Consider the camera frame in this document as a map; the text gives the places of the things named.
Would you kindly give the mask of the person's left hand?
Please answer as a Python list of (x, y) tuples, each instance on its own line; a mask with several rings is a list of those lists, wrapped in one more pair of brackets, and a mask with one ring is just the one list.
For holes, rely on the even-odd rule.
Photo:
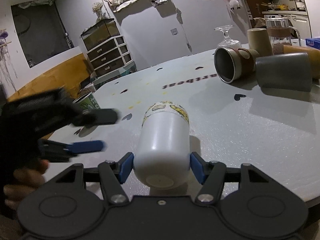
[(3, 187), (5, 204), (13, 210), (17, 210), (20, 202), (26, 196), (40, 188), (45, 182), (45, 172), (48, 170), (49, 161), (40, 160), (38, 169), (22, 168), (14, 171), (16, 179), (14, 183), (6, 183)]

